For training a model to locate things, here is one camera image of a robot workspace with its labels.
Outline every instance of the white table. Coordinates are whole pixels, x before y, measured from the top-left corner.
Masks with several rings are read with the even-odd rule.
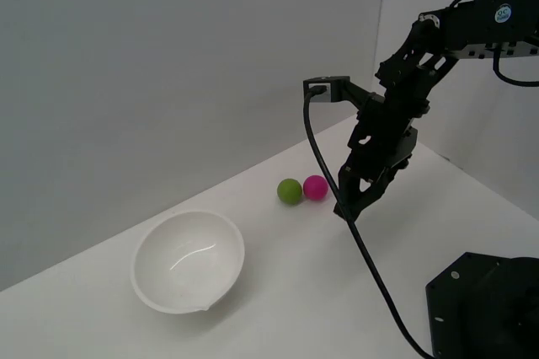
[[[318,136],[335,173],[354,123]],[[317,172],[300,143],[1,292],[0,357],[416,358],[332,213],[333,197],[296,207],[276,200],[280,180]],[[131,290],[131,255],[156,221],[191,208],[237,224],[245,266],[210,311],[158,313]],[[539,222],[421,145],[358,224],[405,323],[428,351],[428,281],[465,251],[539,254]]]

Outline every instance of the green ball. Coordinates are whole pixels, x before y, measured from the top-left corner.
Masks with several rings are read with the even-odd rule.
[[[277,196],[287,205],[297,205],[302,199],[302,185],[295,179],[282,180],[277,186]]]

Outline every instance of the magenta ball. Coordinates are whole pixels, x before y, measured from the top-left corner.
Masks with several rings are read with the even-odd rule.
[[[320,201],[328,194],[328,182],[320,175],[312,175],[303,182],[303,193],[312,201]]]

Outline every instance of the gray wall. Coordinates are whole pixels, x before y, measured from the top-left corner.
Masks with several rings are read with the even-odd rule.
[[[420,12],[452,0],[383,0],[377,62],[403,43]],[[517,79],[539,79],[539,58],[503,60]],[[374,89],[380,89],[375,81]],[[539,219],[539,89],[499,81],[492,60],[468,60],[431,93],[431,110],[416,121],[419,140]]]
[[[380,1],[0,0],[0,289],[302,140],[302,79],[371,82]]]

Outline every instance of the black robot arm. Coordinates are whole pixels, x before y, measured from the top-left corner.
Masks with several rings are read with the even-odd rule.
[[[312,102],[347,100],[358,109],[350,155],[339,171],[339,190],[354,219],[408,166],[417,142],[412,122],[429,111],[430,90],[458,60],[493,58],[494,72],[505,82],[539,86],[499,71],[500,58],[537,55],[539,0],[461,1],[420,14],[401,48],[375,74],[386,89],[383,97],[354,85],[350,77],[303,82],[304,94],[315,86],[326,88]],[[334,212],[342,216],[338,206]]]

